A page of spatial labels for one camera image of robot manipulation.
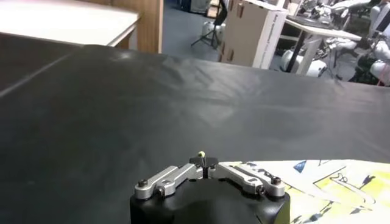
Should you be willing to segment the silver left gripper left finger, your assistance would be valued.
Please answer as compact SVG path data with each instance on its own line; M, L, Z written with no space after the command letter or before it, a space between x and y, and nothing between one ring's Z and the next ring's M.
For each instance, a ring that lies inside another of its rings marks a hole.
M204 167L204 156L190 158L189 163L181 167L169 166L148 179L140 180L134 187L134 197L138 200L148 200L154 194L169 197L186 180L202 178Z

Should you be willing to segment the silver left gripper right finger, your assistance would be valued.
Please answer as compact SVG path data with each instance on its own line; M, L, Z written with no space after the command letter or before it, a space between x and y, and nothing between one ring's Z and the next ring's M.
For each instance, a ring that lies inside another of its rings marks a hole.
M219 162L206 168L208 178L230 180L250 195L268 194L271 197L284 197L285 185L280 177L254 162Z

